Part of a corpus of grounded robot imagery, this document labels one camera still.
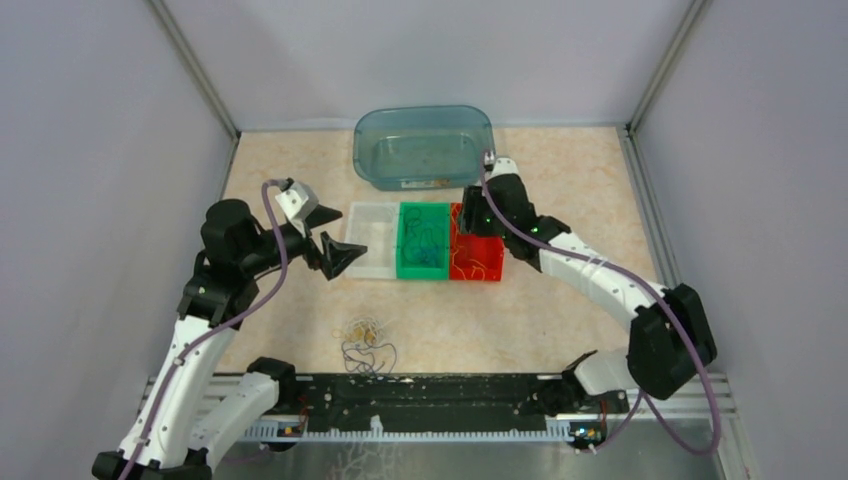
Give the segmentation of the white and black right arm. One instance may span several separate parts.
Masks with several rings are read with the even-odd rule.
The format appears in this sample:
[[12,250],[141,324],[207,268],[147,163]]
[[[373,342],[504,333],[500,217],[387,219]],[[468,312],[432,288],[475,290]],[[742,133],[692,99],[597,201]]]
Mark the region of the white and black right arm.
[[588,412],[602,396],[638,388],[666,400],[707,367],[718,351],[699,294],[648,282],[605,260],[558,219],[539,215],[516,174],[464,188],[462,233],[499,238],[517,260],[581,292],[618,321],[626,347],[589,351],[548,381],[535,399],[548,415]]

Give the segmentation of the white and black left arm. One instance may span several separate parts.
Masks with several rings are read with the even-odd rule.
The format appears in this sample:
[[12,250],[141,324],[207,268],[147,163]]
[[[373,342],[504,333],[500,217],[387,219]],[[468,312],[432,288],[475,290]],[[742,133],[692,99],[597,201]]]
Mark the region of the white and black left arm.
[[260,357],[236,389],[204,417],[198,408],[223,353],[245,318],[280,289],[259,293],[261,276],[303,258],[326,279],[339,276],[368,251],[364,245],[318,241],[310,228],[340,219],[341,212],[306,208],[306,223],[264,229],[246,202],[221,200],[206,212],[204,248],[185,285],[178,318],[159,374],[130,432],[113,451],[101,452],[91,472],[97,479],[210,479],[225,454],[263,414],[292,411],[300,399],[295,367]]

